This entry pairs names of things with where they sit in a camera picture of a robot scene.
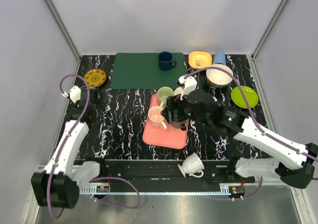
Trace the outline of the white footed teacup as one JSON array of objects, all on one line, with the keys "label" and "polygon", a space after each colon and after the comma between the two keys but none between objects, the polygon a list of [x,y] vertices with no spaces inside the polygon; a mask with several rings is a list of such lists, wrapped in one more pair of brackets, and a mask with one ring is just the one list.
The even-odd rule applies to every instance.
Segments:
[{"label": "white footed teacup", "polygon": [[182,165],[178,164],[177,167],[184,178],[186,175],[195,178],[202,178],[204,175],[204,164],[196,153],[191,154],[183,161]]}]

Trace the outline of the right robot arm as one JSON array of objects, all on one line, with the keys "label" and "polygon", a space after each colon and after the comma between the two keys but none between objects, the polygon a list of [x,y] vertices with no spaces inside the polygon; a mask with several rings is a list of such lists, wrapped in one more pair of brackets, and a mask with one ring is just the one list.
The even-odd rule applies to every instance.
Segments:
[{"label": "right robot arm", "polygon": [[314,179],[314,161],[318,147],[300,144],[261,126],[252,115],[232,106],[220,106],[201,89],[186,96],[167,97],[160,102],[161,114],[169,124],[188,119],[201,124],[219,136],[232,137],[264,151],[268,159],[233,158],[226,169],[226,178],[238,182],[243,177],[278,178],[285,184],[305,189]]}]

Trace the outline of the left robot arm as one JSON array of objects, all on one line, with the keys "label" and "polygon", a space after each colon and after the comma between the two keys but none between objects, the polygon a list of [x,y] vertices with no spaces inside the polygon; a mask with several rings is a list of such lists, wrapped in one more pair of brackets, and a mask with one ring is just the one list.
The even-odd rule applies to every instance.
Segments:
[{"label": "left robot arm", "polygon": [[96,161],[86,161],[73,171],[79,148],[103,108],[101,93],[96,88],[73,86],[69,92],[73,103],[67,115],[59,144],[41,172],[34,172],[31,185],[38,205],[46,207],[48,200],[54,208],[72,209],[79,199],[80,190],[92,179],[102,182],[106,168]]}]

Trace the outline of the small grey cup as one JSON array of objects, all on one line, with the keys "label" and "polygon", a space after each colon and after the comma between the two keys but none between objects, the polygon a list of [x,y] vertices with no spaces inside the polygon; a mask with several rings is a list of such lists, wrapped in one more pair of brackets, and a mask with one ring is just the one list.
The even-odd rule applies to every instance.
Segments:
[{"label": "small grey cup", "polygon": [[174,121],[171,125],[175,129],[180,129],[182,131],[186,131],[187,130],[187,122],[188,122],[188,120],[185,120],[185,121],[182,121],[182,122]]}]

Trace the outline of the pink mug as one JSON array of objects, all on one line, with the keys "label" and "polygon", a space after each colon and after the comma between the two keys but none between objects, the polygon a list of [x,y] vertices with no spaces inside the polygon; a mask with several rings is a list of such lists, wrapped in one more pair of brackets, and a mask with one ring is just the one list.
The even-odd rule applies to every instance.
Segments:
[{"label": "pink mug", "polygon": [[160,106],[154,106],[152,107],[148,112],[148,119],[150,121],[150,124],[153,127],[161,128],[163,130],[167,129],[167,125],[165,123],[165,118],[161,114],[161,111],[163,111],[163,108]]}]

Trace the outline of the light green mug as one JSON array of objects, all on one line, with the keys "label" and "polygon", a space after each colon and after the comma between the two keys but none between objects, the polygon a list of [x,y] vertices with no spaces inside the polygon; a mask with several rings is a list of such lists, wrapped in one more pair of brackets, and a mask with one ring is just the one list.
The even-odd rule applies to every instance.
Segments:
[{"label": "light green mug", "polygon": [[161,87],[157,92],[157,101],[160,107],[165,107],[168,97],[173,96],[174,92],[170,87]]}]

